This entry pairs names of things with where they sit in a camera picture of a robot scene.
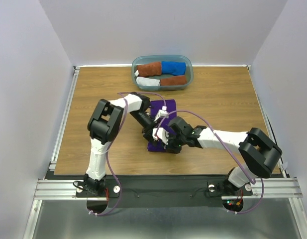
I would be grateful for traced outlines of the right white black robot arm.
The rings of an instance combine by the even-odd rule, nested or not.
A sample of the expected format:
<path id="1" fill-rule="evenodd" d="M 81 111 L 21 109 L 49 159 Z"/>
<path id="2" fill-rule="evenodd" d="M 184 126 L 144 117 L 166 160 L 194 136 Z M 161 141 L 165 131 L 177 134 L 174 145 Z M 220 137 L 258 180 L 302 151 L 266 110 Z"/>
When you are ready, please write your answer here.
<path id="1" fill-rule="evenodd" d="M 222 149 L 231 156 L 234 153 L 242 156 L 244 164 L 238 163 L 224 179 L 223 189 L 228 194 L 235 194 L 256 178 L 270 178 L 282 156 L 282 150 L 259 128 L 247 132 L 213 130 L 201 125 L 192 127 L 181 117 L 172 119 L 168 126 L 174 132 L 168 136 L 169 153 L 180 153 L 182 146 L 187 145 Z"/>

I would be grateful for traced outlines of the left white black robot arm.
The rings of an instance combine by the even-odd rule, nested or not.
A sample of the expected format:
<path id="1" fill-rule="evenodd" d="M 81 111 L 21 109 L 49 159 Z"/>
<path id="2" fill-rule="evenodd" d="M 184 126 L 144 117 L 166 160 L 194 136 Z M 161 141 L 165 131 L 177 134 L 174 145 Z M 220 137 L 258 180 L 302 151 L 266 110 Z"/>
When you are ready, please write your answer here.
<path id="1" fill-rule="evenodd" d="M 105 191 L 106 157 L 128 114 L 142 126 L 143 137 L 148 142 L 153 141 L 153 129 L 157 122 L 146 112 L 150 107 L 150 98 L 137 92 L 113 101 L 99 100 L 87 125 L 91 153 L 80 186 L 82 190 L 93 196 L 100 196 Z"/>

